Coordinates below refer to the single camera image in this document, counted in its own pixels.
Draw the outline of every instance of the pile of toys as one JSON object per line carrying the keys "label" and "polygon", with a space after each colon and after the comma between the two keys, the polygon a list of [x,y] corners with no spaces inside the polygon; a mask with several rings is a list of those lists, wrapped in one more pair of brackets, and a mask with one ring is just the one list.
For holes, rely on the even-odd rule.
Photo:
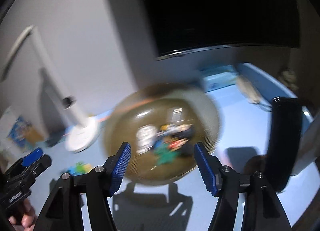
{"label": "pile of toys", "polygon": [[159,131],[154,125],[146,125],[136,134],[137,153],[154,152],[157,155],[157,165],[172,163],[177,156],[193,155],[193,144],[190,140],[194,134],[193,124],[164,124]]}

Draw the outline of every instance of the white table surface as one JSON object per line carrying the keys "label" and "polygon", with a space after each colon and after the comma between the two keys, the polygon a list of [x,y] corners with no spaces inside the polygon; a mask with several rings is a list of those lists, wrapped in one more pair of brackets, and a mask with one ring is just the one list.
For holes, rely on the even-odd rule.
{"label": "white table surface", "polygon": [[[265,154],[271,113],[248,103],[236,85],[209,92],[207,95],[214,100],[222,122],[220,140],[214,153],[221,163],[232,166],[226,152],[230,147],[254,147],[257,154]],[[44,153],[52,158],[52,166],[37,178],[31,188],[32,194],[29,198],[37,214],[49,195],[49,182],[53,178],[57,180],[61,171],[74,166],[79,161],[90,163],[92,166],[102,165],[105,162],[107,156],[102,147],[102,141],[103,133],[91,147],[77,154],[66,151],[63,143],[52,148],[44,148]],[[128,179],[124,179],[117,194],[123,192],[129,182]],[[207,230],[218,199],[207,192],[198,168],[175,183],[178,185],[180,194],[191,196],[193,199],[187,230]],[[315,163],[312,163],[299,175],[291,177],[284,192],[278,194],[291,225],[303,214],[319,187],[319,172]],[[134,192],[168,196],[168,186],[136,185]],[[108,202],[112,208],[112,198],[108,199]],[[244,197],[240,195],[234,230],[241,229],[243,210]],[[86,206],[82,211],[85,230],[89,231],[91,227]]]}

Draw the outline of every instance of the brown glass bowl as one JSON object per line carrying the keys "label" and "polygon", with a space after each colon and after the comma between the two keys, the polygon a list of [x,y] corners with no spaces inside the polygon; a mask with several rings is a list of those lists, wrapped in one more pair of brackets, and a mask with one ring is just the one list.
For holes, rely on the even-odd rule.
{"label": "brown glass bowl", "polygon": [[[108,155],[115,154],[126,141],[131,145],[131,159],[126,171],[126,177],[134,182],[146,185],[164,185],[176,181],[186,173],[196,167],[193,156],[176,157],[172,163],[157,165],[157,156],[152,150],[138,155],[136,133],[140,127],[154,125],[157,129],[161,125],[168,123],[168,114],[174,108],[182,108],[183,121],[178,124],[194,124],[195,135],[191,139],[192,143],[201,141],[209,152],[214,150],[219,130],[219,118],[214,104],[211,100],[202,103],[202,107],[195,108],[192,97],[196,98],[196,103],[201,104],[201,99],[209,100],[203,92],[195,88],[182,85],[166,84],[144,89],[129,96],[120,103],[113,111],[106,124],[105,147]],[[204,122],[203,112],[201,116],[197,109],[210,109],[215,117],[214,125],[207,125]]]}

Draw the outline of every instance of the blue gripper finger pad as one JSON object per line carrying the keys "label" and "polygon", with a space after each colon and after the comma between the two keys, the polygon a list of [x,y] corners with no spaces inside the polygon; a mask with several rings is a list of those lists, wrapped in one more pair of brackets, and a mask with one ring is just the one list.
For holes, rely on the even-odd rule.
{"label": "blue gripper finger pad", "polygon": [[202,180],[207,188],[207,191],[211,192],[211,194],[214,196],[218,193],[218,189],[215,185],[216,183],[216,177],[213,174],[209,163],[207,159],[205,158],[205,155],[203,151],[201,150],[199,144],[195,144],[194,147],[194,157],[198,164],[198,168],[200,170]]}
{"label": "blue gripper finger pad", "polygon": [[117,159],[117,161],[111,173],[111,185],[109,190],[109,193],[111,196],[113,196],[113,194],[117,192],[120,188],[124,173],[129,164],[130,157],[131,157],[131,146],[129,143],[124,142],[122,143],[120,149],[118,150],[117,154],[114,157],[114,160]]}

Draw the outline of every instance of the table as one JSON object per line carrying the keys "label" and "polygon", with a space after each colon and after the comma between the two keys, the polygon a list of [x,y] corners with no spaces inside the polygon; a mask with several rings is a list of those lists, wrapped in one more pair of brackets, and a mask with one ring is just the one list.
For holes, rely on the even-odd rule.
{"label": "table", "polygon": [[[271,94],[270,87],[267,93],[261,90],[266,82],[272,84],[276,89],[274,92],[285,91],[281,93],[282,96],[292,94],[274,78],[251,64],[242,64],[239,70],[255,83],[267,100]],[[222,128],[214,155],[221,163],[237,170],[241,169],[243,162],[234,159],[235,154],[248,158],[265,154],[271,113],[248,103],[236,85],[209,92],[207,96],[216,104],[220,113]],[[312,118],[305,117],[303,123],[308,124],[311,120]],[[103,129],[92,146],[77,154],[66,151],[63,143],[43,148],[44,153],[51,156],[52,165],[37,178],[31,188],[29,198],[37,214],[49,195],[50,181],[57,180],[68,167],[79,161],[92,166],[103,165],[108,156],[102,143]],[[319,187],[320,175],[315,163],[312,163],[299,175],[291,177],[285,190],[278,194],[291,225],[303,214]],[[217,201],[217,198],[207,192],[198,168],[170,186],[133,185],[130,180],[124,179],[115,196],[108,198],[120,231],[141,230],[142,227],[142,230],[149,230],[151,225],[153,230],[207,230]],[[234,230],[241,229],[243,212],[244,196],[240,194]],[[91,226],[86,206],[82,208],[82,213],[84,228],[89,231]]]}

